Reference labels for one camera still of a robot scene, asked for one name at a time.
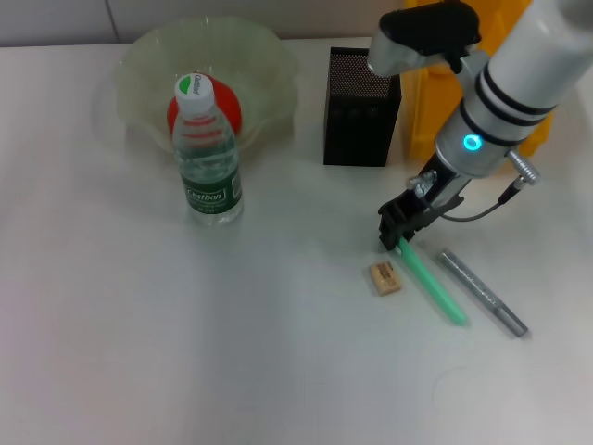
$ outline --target yellow container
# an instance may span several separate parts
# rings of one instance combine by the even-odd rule
[[[464,0],[480,17],[480,49],[492,56],[511,31],[530,0]],[[406,7],[435,3],[434,0],[406,0]],[[402,135],[408,157],[428,160],[435,153],[435,138],[460,103],[462,90],[446,65],[406,72],[401,76],[404,119]],[[533,155],[546,142],[551,115],[521,145],[520,152]]]

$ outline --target pen holder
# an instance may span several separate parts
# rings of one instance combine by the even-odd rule
[[[332,48],[323,164],[384,167],[401,102],[399,76],[375,76],[368,49]]]

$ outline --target bottle cap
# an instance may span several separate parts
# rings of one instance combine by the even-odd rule
[[[183,76],[175,84],[175,96],[182,115],[206,113],[214,106],[212,81],[197,72]]]

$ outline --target metal connector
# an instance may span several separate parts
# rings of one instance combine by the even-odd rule
[[[509,158],[509,160],[512,162],[512,165],[515,166],[515,169],[517,169],[525,183],[528,183],[529,185],[536,185],[539,182],[541,179],[541,174],[539,174],[536,167],[534,167],[534,165],[527,158],[524,158],[515,150],[509,151],[507,158]]]
[[[515,179],[512,182],[512,186],[514,188],[516,188],[517,190],[523,190],[525,188],[525,186],[528,185],[528,184],[529,183],[522,176],[519,176],[517,179]]]
[[[417,197],[425,197],[433,184],[436,182],[437,176],[434,170],[424,172],[418,176],[411,177],[406,182],[406,188],[413,191]]]

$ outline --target water bottle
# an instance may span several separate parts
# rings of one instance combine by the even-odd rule
[[[179,115],[173,148],[187,202],[200,222],[228,223],[243,210],[233,129],[216,106],[207,76],[183,76],[175,84],[175,96]]]

